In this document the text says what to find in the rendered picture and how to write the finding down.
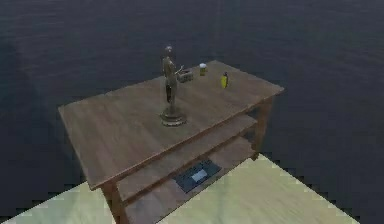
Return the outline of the bronze figure statue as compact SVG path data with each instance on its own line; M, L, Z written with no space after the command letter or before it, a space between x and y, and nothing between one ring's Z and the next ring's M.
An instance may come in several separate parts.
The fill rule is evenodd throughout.
M161 113L162 124L168 127L180 126L186 122L186 117L179 108L176 107L177 78L183 70L176 68L173 56L173 47L168 45L164 49L162 58L162 74L165 77L165 92L168 106Z

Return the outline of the dark laptop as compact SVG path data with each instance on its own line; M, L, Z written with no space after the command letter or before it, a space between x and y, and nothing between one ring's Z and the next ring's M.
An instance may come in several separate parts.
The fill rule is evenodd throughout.
M206 159L178 174L173 180L185 193L188 193L220 170L220 166L216 165L212 160Z

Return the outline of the brown wooden shelf table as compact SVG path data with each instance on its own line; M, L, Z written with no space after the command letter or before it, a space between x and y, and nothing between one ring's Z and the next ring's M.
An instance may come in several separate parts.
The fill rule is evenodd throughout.
M256 159L283 87L213 60L178 87L186 123L166 127L165 80L156 77L59 107L90 189L116 224L157 224L247 159ZM228 87L221 76L228 73ZM221 170L185 193L173 180L202 160Z

